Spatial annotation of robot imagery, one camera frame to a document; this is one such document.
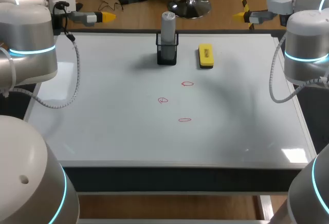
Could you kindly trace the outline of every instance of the power cord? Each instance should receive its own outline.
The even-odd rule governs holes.
[[[118,3],[118,2],[115,2],[114,3],[114,5],[113,5],[113,8],[109,5],[109,3],[107,2],[107,1],[105,1],[105,0],[100,0],[102,3],[99,5],[99,7],[98,7],[98,11],[102,11],[104,8],[106,8],[106,7],[109,7],[109,8],[111,8],[113,11],[115,11],[115,5],[118,5],[118,6],[120,6],[121,7],[121,10],[123,11],[123,6],[120,4],[120,3]]]

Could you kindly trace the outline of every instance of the red circle drawing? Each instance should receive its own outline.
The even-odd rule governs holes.
[[[194,83],[192,83],[192,82],[182,82],[181,85],[182,86],[192,86],[192,85],[194,85]]]
[[[163,102],[168,102],[168,99],[167,98],[164,98],[164,97],[160,97],[158,99],[158,102],[162,104]]]
[[[181,119],[179,119],[178,121],[179,122],[188,122],[188,121],[191,121],[192,119],[190,119],[190,118],[181,118]]]

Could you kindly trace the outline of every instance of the white table surface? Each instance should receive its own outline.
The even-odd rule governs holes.
[[[25,118],[63,166],[290,169],[316,155],[297,98],[284,104],[270,98],[278,40],[268,34],[181,34],[176,66],[157,65],[154,34],[75,36],[77,99],[60,110],[31,101]],[[200,43],[212,44],[213,69],[198,68]],[[65,36],[58,37],[56,51],[58,74],[38,93],[53,104],[71,97],[77,74]],[[279,57],[273,88],[283,98],[293,86]]]

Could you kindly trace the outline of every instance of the yellow and black tape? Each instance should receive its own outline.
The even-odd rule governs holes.
[[[243,8],[245,10],[245,13],[249,14],[250,13],[250,9],[249,9],[249,6],[247,4],[247,0],[241,0],[241,1],[242,1]],[[252,23],[248,23],[248,27],[249,27],[249,30],[255,30],[255,27],[254,27],[254,25]]]

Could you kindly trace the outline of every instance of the whiteboard eraser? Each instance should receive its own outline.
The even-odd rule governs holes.
[[[200,68],[213,68],[214,56],[211,44],[199,45]]]

